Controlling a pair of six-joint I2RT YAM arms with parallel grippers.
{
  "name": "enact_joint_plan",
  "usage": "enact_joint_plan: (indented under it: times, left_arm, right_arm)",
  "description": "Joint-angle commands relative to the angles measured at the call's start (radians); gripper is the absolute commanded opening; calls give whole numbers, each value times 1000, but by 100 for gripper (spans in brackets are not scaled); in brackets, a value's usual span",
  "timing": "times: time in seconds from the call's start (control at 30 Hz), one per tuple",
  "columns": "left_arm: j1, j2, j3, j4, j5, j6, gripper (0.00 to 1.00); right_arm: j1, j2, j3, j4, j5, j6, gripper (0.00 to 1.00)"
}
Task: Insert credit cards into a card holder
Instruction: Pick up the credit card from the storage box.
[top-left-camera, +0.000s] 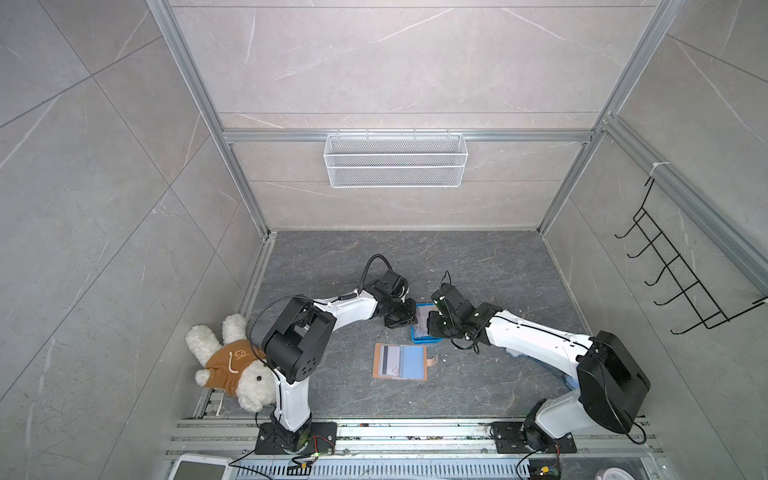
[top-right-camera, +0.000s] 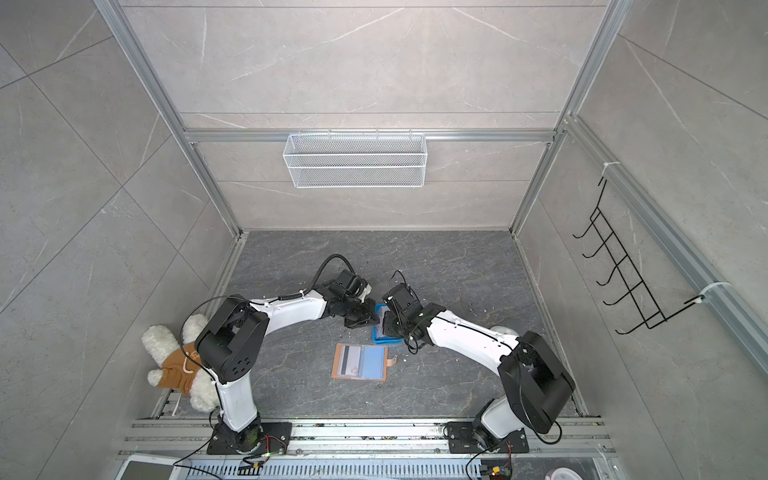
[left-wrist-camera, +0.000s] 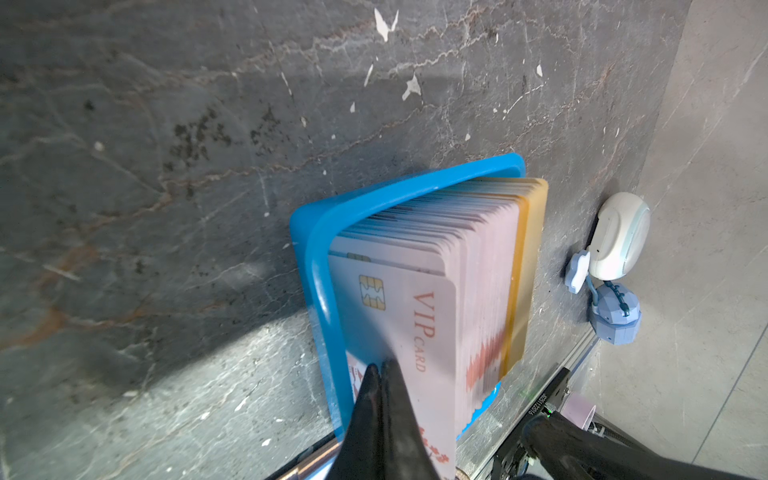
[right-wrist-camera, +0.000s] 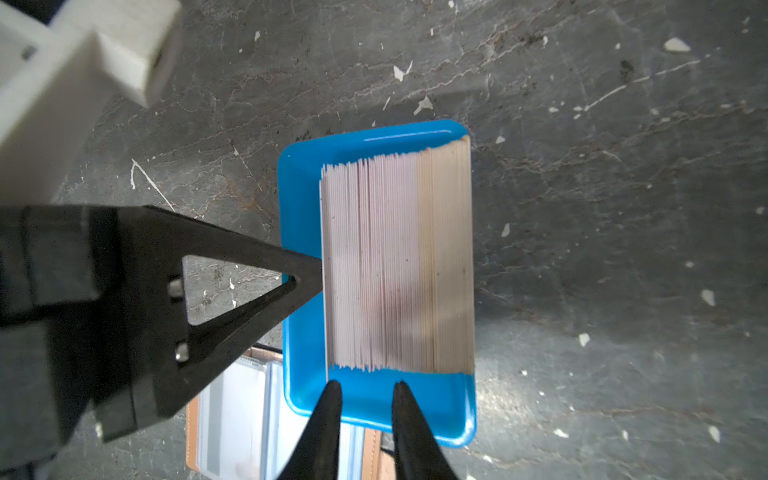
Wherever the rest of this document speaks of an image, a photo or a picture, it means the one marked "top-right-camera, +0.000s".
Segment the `tan leather card holder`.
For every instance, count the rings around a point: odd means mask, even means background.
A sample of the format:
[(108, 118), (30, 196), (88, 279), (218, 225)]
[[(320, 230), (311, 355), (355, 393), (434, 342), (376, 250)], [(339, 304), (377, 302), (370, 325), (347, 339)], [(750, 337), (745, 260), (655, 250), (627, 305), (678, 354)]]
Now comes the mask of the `tan leather card holder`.
[(333, 379), (385, 381), (387, 371), (397, 363), (385, 345), (337, 344), (331, 377)]

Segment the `pink VIP card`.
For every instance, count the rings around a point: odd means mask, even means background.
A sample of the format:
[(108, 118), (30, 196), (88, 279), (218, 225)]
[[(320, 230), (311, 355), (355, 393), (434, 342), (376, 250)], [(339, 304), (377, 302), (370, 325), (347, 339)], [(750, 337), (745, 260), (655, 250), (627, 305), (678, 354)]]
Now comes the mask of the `pink VIP card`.
[(356, 345), (342, 345), (339, 350), (337, 374), (342, 377), (358, 377), (363, 348)]

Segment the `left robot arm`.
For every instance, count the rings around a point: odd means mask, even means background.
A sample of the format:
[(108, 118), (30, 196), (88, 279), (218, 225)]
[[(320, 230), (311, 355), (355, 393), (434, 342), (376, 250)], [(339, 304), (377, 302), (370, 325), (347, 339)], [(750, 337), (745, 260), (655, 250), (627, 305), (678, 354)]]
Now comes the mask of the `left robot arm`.
[(233, 433), (257, 425), (250, 372), (267, 335), (327, 317), (368, 325), (377, 320), (370, 292), (364, 278), (343, 270), (309, 290), (275, 299), (224, 299), (195, 341), (201, 365), (214, 380), (221, 422)]

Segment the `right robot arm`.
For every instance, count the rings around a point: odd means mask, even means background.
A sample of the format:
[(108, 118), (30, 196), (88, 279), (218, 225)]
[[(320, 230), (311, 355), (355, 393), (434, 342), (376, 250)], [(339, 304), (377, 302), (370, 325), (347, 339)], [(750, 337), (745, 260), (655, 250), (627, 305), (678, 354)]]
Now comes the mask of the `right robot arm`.
[(482, 327), (439, 304), (424, 305), (405, 282), (385, 293), (383, 301), (389, 336), (415, 350), (427, 345), (452, 350), (497, 375), (504, 396), (490, 401), (473, 420), (474, 435), (484, 446), (524, 428), (543, 436), (558, 425), (575, 381), (541, 335)]

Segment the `blue plastic card tray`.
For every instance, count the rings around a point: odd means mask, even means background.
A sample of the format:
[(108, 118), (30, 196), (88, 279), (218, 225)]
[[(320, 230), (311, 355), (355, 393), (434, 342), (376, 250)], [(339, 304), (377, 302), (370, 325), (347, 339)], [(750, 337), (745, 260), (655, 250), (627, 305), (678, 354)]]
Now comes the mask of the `blue plastic card tray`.
[(378, 323), (372, 327), (371, 339), (374, 344), (377, 345), (391, 345), (402, 343), (401, 338), (387, 336), (384, 333), (384, 317), (389, 311), (389, 308), (384, 303), (379, 303), (375, 307), (375, 313), (378, 318)]

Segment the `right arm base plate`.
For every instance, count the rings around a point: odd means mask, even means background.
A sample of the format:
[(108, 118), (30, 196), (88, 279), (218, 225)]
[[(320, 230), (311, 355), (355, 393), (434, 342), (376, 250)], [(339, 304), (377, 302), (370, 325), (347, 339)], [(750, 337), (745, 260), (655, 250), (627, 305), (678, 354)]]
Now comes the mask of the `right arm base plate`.
[(512, 454), (530, 452), (527, 436), (523, 429), (512, 431), (503, 439), (494, 437), (481, 425), (472, 422), (447, 422), (443, 435), (448, 442), (451, 454), (475, 454), (481, 451), (489, 453), (505, 451)]

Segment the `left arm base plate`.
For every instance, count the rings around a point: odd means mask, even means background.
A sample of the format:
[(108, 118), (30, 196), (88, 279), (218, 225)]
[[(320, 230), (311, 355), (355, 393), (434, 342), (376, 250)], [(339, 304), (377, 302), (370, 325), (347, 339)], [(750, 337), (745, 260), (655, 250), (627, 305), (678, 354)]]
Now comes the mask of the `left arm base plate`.
[(290, 443), (291, 422), (256, 422), (241, 432), (225, 423), (217, 425), (207, 446), (208, 455), (262, 455), (284, 453)]

